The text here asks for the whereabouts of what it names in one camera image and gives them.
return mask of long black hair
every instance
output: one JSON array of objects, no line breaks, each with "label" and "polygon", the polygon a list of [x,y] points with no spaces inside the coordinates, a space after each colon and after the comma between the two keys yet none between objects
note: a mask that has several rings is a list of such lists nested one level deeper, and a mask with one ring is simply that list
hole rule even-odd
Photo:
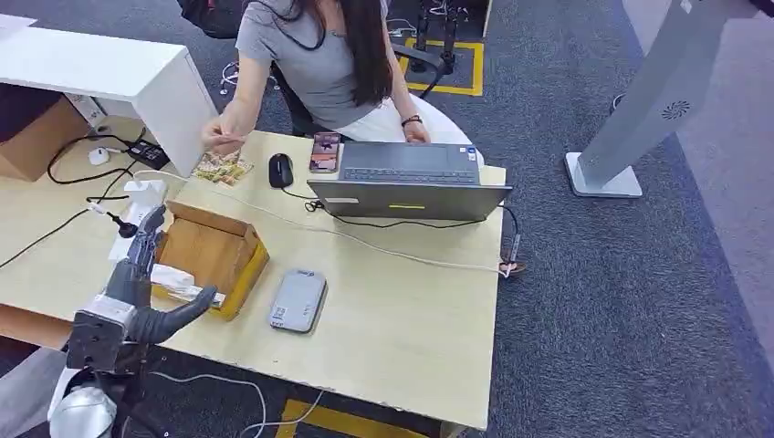
[{"label": "long black hair", "polygon": [[[382,2],[380,0],[336,0],[344,15],[347,27],[345,39],[352,52],[355,83],[352,98],[356,105],[379,103],[392,94],[392,70],[387,59],[387,47],[382,33]],[[277,11],[263,1],[262,5],[271,10],[275,19],[285,23],[298,21],[309,14],[317,22],[318,40],[314,46],[307,46],[287,33],[283,26],[279,30],[299,47],[317,50],[325,42],[325,18],[319,11],[317,0],[292,0],[287,11]]]}]

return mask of black cable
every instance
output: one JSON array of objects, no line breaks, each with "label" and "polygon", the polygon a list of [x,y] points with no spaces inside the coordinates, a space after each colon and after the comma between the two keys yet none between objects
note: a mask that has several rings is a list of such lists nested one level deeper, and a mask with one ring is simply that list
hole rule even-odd
[{"label": "black cable", "polygon": [[69,219],[67,219],[67,221],[65,221],[65,222],[64,222],[62,225],[60,225],[60,226],[58,226],[58,227],[54,228],[53,230],[49,231],[48,233],[44,234],[42,237],[38,238],[38,239],[37,239],[35,242],[33,242],[33,243],[31,243],[31,244],[29,244],[29,245],[25,246],[25,248],[24,248],[24,249],[22,249],[21,251],[19,251],[18,253],[16,253],[16,254],[15,254],[13,257],[11,257],[11,258],[9,258],[9,259],[5,260],[5,262],[3,262],[3,264],[2,264],[2,265],[0,265],[0,269],[2,269],[2,268],[4,268],[4,267],[6,267],[8,264],[10,264],[10,263],[11,263],[11,262],[13,262],[14,260],[16,260],[16,259],[17,259],[18,257],[20,257],[20,256],[21,256],[23,253],[27,252],[27,251],[29,250],[29,248],[31,248],[31,247],[33,247],[33,246],[35,246],[35,245],[39,244],[40,242],[42,242],[43,240],[45,240],[47,237],[50,237],[51,235],[53,235],[54,233],[58,232],[58,231],[59,231],[59,230],[61,230],[62,228],[64,228],[64,227],[66,227],[66,226],[70,225],[70,223],[71,223],[72,221],[76,220],[78,217],[80,217],[82,214],[84,214],[84,213],[86,213],[86,212],[88,212],[88,211],[89,211],[89,209],[85,209],[85,210],[81,210],[81,211],[77,212],[76,214],[73,214],[73,215],[72,215],[72,216],[70,216],[70,218],[69,218]]},{"label": "black cable", "polygon": [[83,178],[77,178],[75,180],[58,180],[56,177],[54,177],[54,173],[51,171],[51,168],[54,166],[54,164],[57,162],[57,160],[59,160],[59,158],[67,150],[69,150],[69,148],[71,148],[73,145],[75,145],[79,141],[99,140],[99,139],[116,139],[116,140],[120,141],[121,143],[123,143],[124,146],[126,146],[127,149],[124,150],[124,151],[121,151],[121,153],[126,153],[126,151],[128,151],[129,149],[134,147],[137,144],[137,142],[142,140],[142,137],[145,136],[145,132],[147,132],[147,129],[145,127],[142,127],[142,131],[140,132],[140,135],[137,137],[137,140],[135,140],[135,141],[126,141],[124,139],[121,139],[121,138],[113,135],[113,134],[87,135],[87,136],[84,136],[84,137],[78,137],[76,139],[68,141],[68,142],[66,142],[65,144],[63,144],[59,148],[57,153],[55,153],[54,156],[51,158],[51,161],[48,162],[48,166],[46,167],[46,173],[48,174],[48,178],[50,178],[51,181],[53,181],[54,183],[61,184],[61,185],[69,185],[69,184],[84,183],[86,181],[98,180],[99,178],[104,178],[104,177],[106,177],[108,175],[112,175],[114,173],[120,173],[121,175],[123,175],[126,172],[126,170],[123,169],[123,168],[119,168],[119,169],[113,169],[113,170],[110,170],[110,171],[107,171],[107,172],[98,173],[98,174],[92,175],[92,176],[87,176],[87,177],[83,177]]},{"label": "black cable", "polygon": [[504,261],[500,263],[500,270],[509,274],[518,273],[527,268],[527,265],[523,262],[519,262],[516,258],[518,253],[518,244],[521,242],[521,234],[519,233],[518,219],[513,209],[507,205],[498,205],[498,207],[507,211],[510,214],[511,222],[513,223],[513,242],[510,246],[510,254],[508,258],[501,257]]},{"label": "black cable", "polygon": [[[115,178],[115,179],[114,179],[114,180],[113,180],[113,181],[110,183],[110,185],[108,185],[108,188],[107,188],[107,189],[105,189],[105,191],[102,193],[102,195],[101,195],[101,196],[93,196],[93,197],[88,197],[88,198],[86,198],[86,202],[87,202],[87,203],[90,203],[90,202],[93,202],[94,200],[97,200],[97,203],[101,203],[102,201],[114,201],[114,200],[119,200],[119,199],[127,199],[127,198],[129,198],[129,196],[106,196],[106,195],[108,194],[108,192],[110,191],[110,189],[111,189],[111,188],[113,188],[113,185],[115,185],[115,184],[116,184],[116,183],[117,183],[117,182],[120,180],[120,177],[121,177],[121,176],[123,176],[124,174],[127,174],[127,173],[128,173],[129,175],[131,175],[131,172],[129,172],[129,169],[131,168],[131,166],[133,166],[133,165],[135,165],[135,164],[137,164],[137,160],[135,160],[135,161],[134,161],[132,164],[130,164],[129,166],[127,166],[125,169],[119,169],[119,170],[121,170],[121,174],[120,174],[119,176],[117,176],[117,177],[116,177],[116,178]],[[49,238],[51,235],[54,235],[54,234],[56,234],[57,232],[59,232],[60,230],[62,230],[64,227],[68,226],[68,225],[69,225],[71,222],[73,222],[74,220],[78,219],[80,216],[82,216],[82,215],[83,215],[84,213],[86,213],[88,210],[89,210],[89,209],[84,209],[84,210],[81,210],[81,211],[77,212],[76,214],[73,214],[72,216],[70,216],[70,217],[69,217],[69,219],[67,219],[67,221],[65,221],[64,223],[62,223],[60,226],[58,226],[57,228],[54,228],[53,230],[49,231],[48,233],[46,233],[46,234],[42,235],[42,236],[41,236],[41,237],[39,237],[39,238],[38,238],[38,239],[37,239],[35,242],[33,242],[33,243],[31,243],[31,244],[29,244],[29,245],[25,246],[25,247],[24,247],[24,249],[22,249],[22,250],[21,250],[21,251],[19,251],[18,253],[14,254],[14,255],[13,255],[11,258],[9,258],[9,259],[5,260],[5,262],[3,262],[2,264],[0,264],[0,269],[2,269],[2,268],[4,268],[4,267],[8,266],[8,265],[9,265],[11,262],[13,262],[13,261],[14,261],[14,260],[16,260],[17,258],[19,258],[19,257],[20,257],[22,254],[24,254],[25,252],[29,251],[29,249],[30,249],[30,248],[32,248],[33,246],[35,246],[35,245],[39,244],[40,242],[43,242],[44,240],[46,240],[47,238]]]},{"label": "black cable", "polygon": [[510,214],[511,220],[513,220],[513,235],[518,234],[518,219],[516,218],[516,214],[513,213],[513,209],[507,205],[498,205],[498,207],[502,208],[503,210],[507,211]]},{"label": "black cable", "polygon": [[288,192],[287,190],[285,190],[285,187],[281,188],[280,190],[284,194],[286,194],[288,196],[293,196],[294,198],[298,198],[298,199],[306,199],[306,200],[316,200],[317,199],[317,198],[310,198],[308,196],[303,196],[303,195],[300,195],[300,194],[295,194],[295,193]]},{"label": "black cable", "polygon": [[330,214],[330,212],[328,210],[324,209],[324,208],[322,209],[322,211],[324,211],[330,217],[336,219],[337,221],[343,222],[344,224],[369,226],[371,228],[381,228],[381,229],[383,229],[383,228],[392,228],[392,227],[398,226],[398,225],[420,225],[420,226],[427,226],[429,228],[434,228],[436,230],[446,230],[446,229],[449,229],[449,228],[459,228],[460,226],[468,226],[468,225],[472,225],[472,224],[481,224],[482,222],[484,222],[484,221],[470,221],[470,222],[462,222],[461,224],[433,225],[433,224],[426,224],[424,222],[416,222],[416,221],[399,221],[399,222],[394,222],[392,224],[379,225],[379,224],[365,224],[365,223],[362,223],[362,222],[352,222],[352,221],[348,221],[346,219],[342,219],[341,217],[339,217],[337,215]]},{"label": "black cable", "polygon": [[468,226],[468,225],[472,225],[472,224],[481,224],[482,222],[484,222],[482,220],[482,221],[462,222],[461,224],[434,225],[434,224],[426,224],[424,222],[416,222],[416,221],[399,221],[399,222],[394,222],[392,224],[386,224],[386,225],[367,224],[367,223],[363,223],[363,222],[352,222],[352,221],[349,221],[347,219],[342,219],[340,216],[337,216],[335,214],[331,214],[328,210],[326,210],[325,209],[325,205],[320,200],[318,200],[317,198],[307,198],[307,199],[313,199],[314,200],[312,202],[304,203],[304,207],[310,213],[314,213],[317,210],[322,210],[328,216],[336,219],[337,221],[343,222],[344,224],[357,225],[357,226],[369,226],[371,228],[384,229],[384,228],[392,228],[392,227],[398,226],[398,225],[420,225],[420,226],[426,226],[428,228],[434,228],[436,230],[446,230],[446,229],[449,229],[449,228],[459,228],[461,226]]},{"label": "black cable", "polygon": [[135,164],[137,164],[137,160],[131,162],[130,165],[126,166],[126,168],[123,169],[124,172],[122,172],[119,176],[117,176],[113,180],[113,182],[111,182],[110,185],[108,185],[108,188],[105,189],[105,192],[102,193],[102,196],[88,196],[86,198],[86,202],[87,203],[92,203],[94,201],[97,201],[97,203],[102,203],[102,201],[118,201],[118,200],[121,200],[121,199],[129,199],[129,195],[123,195],[123,196],[106,196],[106,195],[110,192],[110,189],[113,188],[114,185],[116,185],[116,183],[120,180],[120,177],[123,176],[124,174],[128,174],[132,178],[134,178],[134,174],[132,172],[130,172],[130,169]]}]

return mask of gray t-shirt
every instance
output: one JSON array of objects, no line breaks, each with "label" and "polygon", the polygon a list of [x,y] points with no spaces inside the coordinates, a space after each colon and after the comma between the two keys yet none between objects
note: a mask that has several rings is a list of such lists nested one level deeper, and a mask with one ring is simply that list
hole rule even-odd
[{"label": "gray t-shirt", "polygon": [[[286,14],[291,0],[263,0],[280,14]],[[387,0],[382,2],[386,16]],[[274,13],[258,2],[245,11],[236,48],[244,56],[262,64],[277,62],[289,86],[304,102],[314,121],[330,130],[342,128],[371,112],[376,105],[356,106],[352,98],[356,81],[352,52],[342,36],[328,32],[322,46],[308,51],[288,38],[278,26],[298,42],[314,47],[319,28],[309,15],[286,23],[274,18]]]}]

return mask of woman's arm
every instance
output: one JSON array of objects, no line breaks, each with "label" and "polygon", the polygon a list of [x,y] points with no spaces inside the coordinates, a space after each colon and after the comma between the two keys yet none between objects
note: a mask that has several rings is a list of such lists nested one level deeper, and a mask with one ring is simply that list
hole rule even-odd
[{"label": "woman's arm", "polygon": [[245,144],[256,127],[269,75],[270,64],[239,54],[239,80],[234,98],[223,114],[210,120],[202,134],[204,146],[226,155]]},{"label": "woman's arm", "polygon": [[[403,70],[401,70],[398,58],[392,50],[392,41],[390,40],[390,34],[387,32],[387,22],[384,20],[382,20],[382,29],[384,45],[387,48],[387,60],[390,62],[390,68],[392,69],[392,102],[401,115],[401,120],[407,120],[412,116],[419,115],[419,112],[416,110],[416,105],[413,104],[409,88],[406,85],[406,79],[403,77]],[[403,133],[406,135],[407,141],[430,142],[430,135],[420,121],[406,123],[403,127]]]}]

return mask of cardboard box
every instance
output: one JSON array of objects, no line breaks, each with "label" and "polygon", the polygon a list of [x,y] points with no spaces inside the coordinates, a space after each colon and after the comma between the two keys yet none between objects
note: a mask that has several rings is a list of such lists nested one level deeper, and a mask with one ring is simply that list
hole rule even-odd
[{"label": "cardboard box", "polygon": [[[251,224],[175,201],[167,202],[173,222],[157,251],[156,262],[191,275],[199,287],[217,286],[225,295],[210,312],[233,319],[268,263],[268,251]],[[167,289],[153,285],[156,297]]]},{"label": "cardboard box", "polygon": [[89,125],[62,97],[11,140],[0,143],[0,175],[37,181],[65,142],[88,132]]}]

